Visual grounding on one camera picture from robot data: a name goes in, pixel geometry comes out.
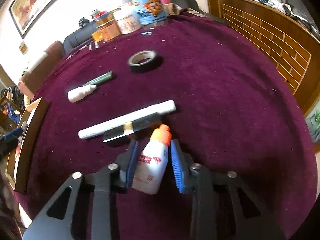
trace table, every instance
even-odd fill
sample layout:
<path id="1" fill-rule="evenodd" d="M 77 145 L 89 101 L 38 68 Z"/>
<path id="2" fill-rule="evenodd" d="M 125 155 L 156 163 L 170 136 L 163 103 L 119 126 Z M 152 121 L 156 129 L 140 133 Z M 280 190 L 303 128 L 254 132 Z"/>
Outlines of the table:
<path id="1" fill-rule="evenodd" d="M 34 218 L 73 172 L 96 172 L 126 150 L 108 147 L 101 136 L 80 140 L 79 130 L 172 99 L 178 110 L 163 121 L 182 149 L 213 171 L 241 175 L 289 238 L 315 202 L 317 170 L 301 110 L 273 64 L 239 33 L 188 13 L 151 36 L 143 31 L 66 55 L 44 81 L 35 99 L 51 105 L 27 193 L 17 194 L 23 208 Z M 162 65 L 131 73 L 128 58 L 144 49 L 162 56 Z M 108 71 L 115 80 L 78 103 L 68 101 L 68 91 Z M 178 193 L 170 167 L 157 195 L 131 189 L 118 195 L 117 207 L 122 240 L 188 238 L 190 198 Z"/>

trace wall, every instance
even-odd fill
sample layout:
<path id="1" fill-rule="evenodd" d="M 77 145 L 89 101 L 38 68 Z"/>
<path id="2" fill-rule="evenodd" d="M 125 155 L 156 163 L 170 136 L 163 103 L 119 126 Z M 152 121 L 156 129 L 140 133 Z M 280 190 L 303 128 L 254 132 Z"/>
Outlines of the wall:
<path id="1" fill-rule="evenodd" d="M 207 0 L 196 1 L 200 9 L 208 12 Z M 0 9 L 0 64 L 13 82 L 17 83 L 28 62 L 54 41 L 63 42 L 66 36 L 79 28 L 79 19 L 91 19 L 90 14 L 94 9 L 117 8 L 120 0 L 57 0 L 25 37 L 24 41 L 29 48 L 26 55 L 19 51 L 22 38 L 9 13 L 12 2 L 7 0 Z"/>

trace blue clothing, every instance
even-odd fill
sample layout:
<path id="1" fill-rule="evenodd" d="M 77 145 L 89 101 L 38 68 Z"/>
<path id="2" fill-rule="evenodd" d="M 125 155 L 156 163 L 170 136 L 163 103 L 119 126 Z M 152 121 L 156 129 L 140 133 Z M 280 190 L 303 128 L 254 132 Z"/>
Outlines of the blue clothing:
<path id="1" fill-rule="evenodd" d="M 15 114 L 14 113 L 14 109 L 12 106 L 8 105 L 8 108 L 9 108 L 9 114 L 8 114 L 8 117 L 14 121 L 16 124 L 19 123 L 20 121 L 20 114 Z"/>

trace small white bottle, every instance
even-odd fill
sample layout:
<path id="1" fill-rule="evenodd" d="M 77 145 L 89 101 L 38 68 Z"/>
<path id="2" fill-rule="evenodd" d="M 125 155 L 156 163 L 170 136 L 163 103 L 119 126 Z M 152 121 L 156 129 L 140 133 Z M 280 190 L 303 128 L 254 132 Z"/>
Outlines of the small white bottle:
<path id="1" fill-rule="evenodd" d="M 68 99 L 71 103 L 75 103 L 87 95 L 90 95 L 95 89 L 97 88 L 96 85 L 86 85 L 83 87 L 75 88 L 68 93 Z"/>
<path id="2" fill-rule="evenodd" d="M 162 124 L 151 135 L 150 142 L 140 155 L 132 187 L 147 194 L 157 194 L 168 163 L 168 147 L 172 135 Z"/>

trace green tube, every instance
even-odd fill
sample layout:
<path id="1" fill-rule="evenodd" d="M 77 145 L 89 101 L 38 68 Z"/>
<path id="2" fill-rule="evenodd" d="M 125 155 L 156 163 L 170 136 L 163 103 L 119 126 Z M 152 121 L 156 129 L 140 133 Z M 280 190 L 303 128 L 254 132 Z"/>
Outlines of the green tube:
<path id="1" fill-rule="evenodd" d="M 95 79 L 90 80 L 89 82 L 87 82 L 86 84 L 84 84 L 82 86 L 86 86 L 86 85 L 97 85 L 98 86 L 104 82 L 111 80 L 112 78 L 113 78 L 113 73 L 112 73 L 112 71 L 110 71 L 106 74 L 103 74 L 102 76 L 99 76 Z"/>

